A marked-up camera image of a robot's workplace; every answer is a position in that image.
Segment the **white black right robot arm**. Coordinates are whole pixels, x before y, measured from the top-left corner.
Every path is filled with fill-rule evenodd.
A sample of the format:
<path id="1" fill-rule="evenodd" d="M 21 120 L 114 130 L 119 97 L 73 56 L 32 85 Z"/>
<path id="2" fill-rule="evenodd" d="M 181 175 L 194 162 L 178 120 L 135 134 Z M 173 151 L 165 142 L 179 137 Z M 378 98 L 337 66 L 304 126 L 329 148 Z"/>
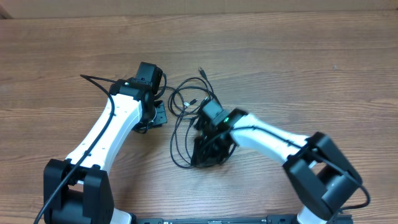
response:
<path id="1" fill-rule="evenodd" d="M 367 207 L 370 194 L 356 169 L 321 132 L 299 135 L 271 126 L 241 109 L 215 100 L 198 110 L 193 167 L 222 165 L 236 147 L 255 149 L 282 166 L 303 208 L 296 215 L 269 215 L 268 223 L 344 223 L 338 214 Z"/>

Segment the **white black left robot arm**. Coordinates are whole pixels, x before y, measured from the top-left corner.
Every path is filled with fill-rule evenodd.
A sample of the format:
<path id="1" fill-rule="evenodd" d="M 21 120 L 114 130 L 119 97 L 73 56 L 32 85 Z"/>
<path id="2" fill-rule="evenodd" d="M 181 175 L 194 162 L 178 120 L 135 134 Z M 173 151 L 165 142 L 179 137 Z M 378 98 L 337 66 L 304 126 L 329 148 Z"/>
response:
<path id="1" fill-rule="evenodd" d="M 107 104 L 84 140 L 64 160 L 44 169 L 44 205 L 35 222 L 136 223 L 135 215 L 115 208 L 109 183 L 112 164 L 128 134 L 145 134 L 166 123 L 159 98 L 166 79 L 155 64 L 141 62 L 135 77 L 111 81 Z"/>

